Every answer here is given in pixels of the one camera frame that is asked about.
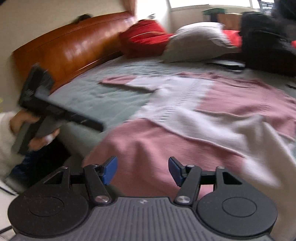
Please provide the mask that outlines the white fleece left forearm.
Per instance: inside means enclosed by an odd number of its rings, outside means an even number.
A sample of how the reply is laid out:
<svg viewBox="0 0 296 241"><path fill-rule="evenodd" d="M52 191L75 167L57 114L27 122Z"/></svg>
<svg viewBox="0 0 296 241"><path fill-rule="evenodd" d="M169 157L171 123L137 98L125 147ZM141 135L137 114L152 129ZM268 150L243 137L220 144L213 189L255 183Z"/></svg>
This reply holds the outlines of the white fleece left forearm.
<svg viewBox="0 0 296 241"><path fill-rule="evenodd" d="M1 180L4 180L11 170L20 164L24 156L12 151L16 136L11 132L10 120L16 115L14 112L1 113Z"/></svg>

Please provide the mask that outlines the person left hand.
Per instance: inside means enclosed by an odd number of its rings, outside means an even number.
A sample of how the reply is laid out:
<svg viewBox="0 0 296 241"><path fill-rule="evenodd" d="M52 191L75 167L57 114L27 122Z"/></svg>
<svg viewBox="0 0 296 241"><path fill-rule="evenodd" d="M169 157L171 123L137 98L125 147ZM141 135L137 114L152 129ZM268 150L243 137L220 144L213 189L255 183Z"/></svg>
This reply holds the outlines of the person left hand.
<svg viewBox="0 0 296 241"><path fill-rule="evenodd" d="M40 118L34 116L32 113L20 110L17 114L15 114L10 120L10 129L11 132L17 136L20 132L20 129L24 123L36 123ZM60 129L56 129L51 134L42 137L42 138L33 138L29 142L29 150L37 151L44 146L50 144L57 135L59 135Z"/></svg>

